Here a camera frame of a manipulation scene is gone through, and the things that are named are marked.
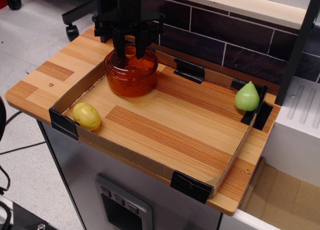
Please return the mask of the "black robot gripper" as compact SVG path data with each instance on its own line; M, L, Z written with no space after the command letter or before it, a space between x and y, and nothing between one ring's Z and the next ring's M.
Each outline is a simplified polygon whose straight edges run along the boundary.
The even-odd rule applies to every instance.
M135 49L137 59L145 56L149 38L164 33L164 20L166 15L162 12L142 11L132 19L121 18L116 11L94 15L94 35L96 37L111 38L116 55L125 59L125 46L130 41L126 36L135 36Z

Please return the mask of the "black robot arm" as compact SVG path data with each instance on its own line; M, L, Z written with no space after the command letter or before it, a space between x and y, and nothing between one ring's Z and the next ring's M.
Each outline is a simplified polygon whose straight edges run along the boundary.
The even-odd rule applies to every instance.
M94 35L105 43L112 39L116 55L125 58L126 36L134 37L136 57L144 57L149 38L164 32L165 14L142 8L142 0L96 0L92 17Z

